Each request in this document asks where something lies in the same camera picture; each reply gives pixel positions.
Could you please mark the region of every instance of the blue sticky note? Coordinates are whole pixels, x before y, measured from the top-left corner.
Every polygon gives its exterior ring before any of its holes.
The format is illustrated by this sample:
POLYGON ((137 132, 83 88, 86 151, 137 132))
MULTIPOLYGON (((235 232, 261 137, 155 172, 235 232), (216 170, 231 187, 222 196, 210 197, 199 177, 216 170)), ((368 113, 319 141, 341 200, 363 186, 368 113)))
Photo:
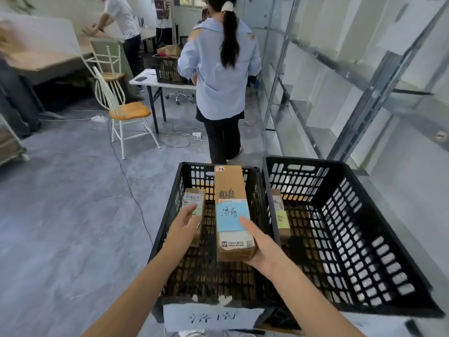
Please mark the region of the blue sticky note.
POLYGON ((246 201, 217 203, 216 219, 218 232, 246 231, 240 223, 240 216, 250 220, 250 211, 246 201))

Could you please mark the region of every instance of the woman in blue shirt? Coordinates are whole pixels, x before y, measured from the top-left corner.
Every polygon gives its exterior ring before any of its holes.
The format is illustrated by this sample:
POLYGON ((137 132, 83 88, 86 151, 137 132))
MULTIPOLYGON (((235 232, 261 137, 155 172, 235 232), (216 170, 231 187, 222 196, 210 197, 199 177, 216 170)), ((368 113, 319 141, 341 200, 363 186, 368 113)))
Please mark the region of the woman in blue shirt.
POLYGON ((235 0, 206 2, 211 17, 194 27, 178 71, 197 85, 196 118, 206 128, 211 162, 226 164, 243 150, 239 119, 248 76, 259 73, 261 58, 255 35, 235 14, 235 0))

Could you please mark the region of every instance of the right hand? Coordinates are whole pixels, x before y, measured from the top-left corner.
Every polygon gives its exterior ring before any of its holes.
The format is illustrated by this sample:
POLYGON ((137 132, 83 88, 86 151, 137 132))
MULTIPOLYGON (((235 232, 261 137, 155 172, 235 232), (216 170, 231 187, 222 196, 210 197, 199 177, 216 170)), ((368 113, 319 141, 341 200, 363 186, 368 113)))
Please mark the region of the right hand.
POLYGON ((290 260, 278 244, 262 232, 254 222, 244 218, 243 216, 240 216, 240 222, 254 237, 257 242, 257 246, 259 247, 251 261, 248 261, 247 264, 253 266, 256 270, 272 281, 277 271, 282 270, 285 263, 288 263, 290 260))

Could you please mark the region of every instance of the black plastic crate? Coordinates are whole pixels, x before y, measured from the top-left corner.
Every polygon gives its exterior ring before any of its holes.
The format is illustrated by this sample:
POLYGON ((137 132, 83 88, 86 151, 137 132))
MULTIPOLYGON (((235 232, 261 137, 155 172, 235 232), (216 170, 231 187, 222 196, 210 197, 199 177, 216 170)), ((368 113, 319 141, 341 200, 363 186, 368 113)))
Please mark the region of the black plastic crate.
POLYGON ((156 76, 159 83, 193 85, 190 79, 181 77, 178 72, 178 59, 154 55, 156 76))
MULTIPOLYGON (((292 237, 282 249, 340 311, 445 315, 429 294, 429 282, 346 164, 267 156, 262 174, 270 223, 276 222, 271 188, 281 190, 289 218, 292 237)), ((283 303, 269 322, 298 328, 283 303)))
MULTIPOLYGON (((199 303, 218 304, 218 296, 225 295, 232 296, 233 300, 229 304, 231 307, 265 308, 257 323, 263 322, 272 313, 272 296, 276 292, 265 277, 243 262, 216 260, 214 167, 213 164, 187 162, 180 163, 178 167, 148 262, 162 248, 168 229, 181 209, 186 188, 206 189, 202 234, 200 247, 189 247, 178 267, 170 275, 153 308, 153 315, 159 323, 163 323, 163 305, 192 303, 194 294, 198 296, 199 303)), ((242 170, 251 220, 274 238, 263 196, 261 171, 255 167, 242 167, 242 170)))

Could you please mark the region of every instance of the yellow sticky note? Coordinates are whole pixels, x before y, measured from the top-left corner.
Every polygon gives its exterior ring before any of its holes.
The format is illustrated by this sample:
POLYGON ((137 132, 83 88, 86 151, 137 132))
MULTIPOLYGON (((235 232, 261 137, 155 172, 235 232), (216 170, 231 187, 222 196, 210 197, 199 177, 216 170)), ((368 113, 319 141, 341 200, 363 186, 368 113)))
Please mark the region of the yellow sticky note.
POLYGON ((287 212, 285 210, 277 210, 276 219, 278 221, 278 228, 290 228, 287 212))

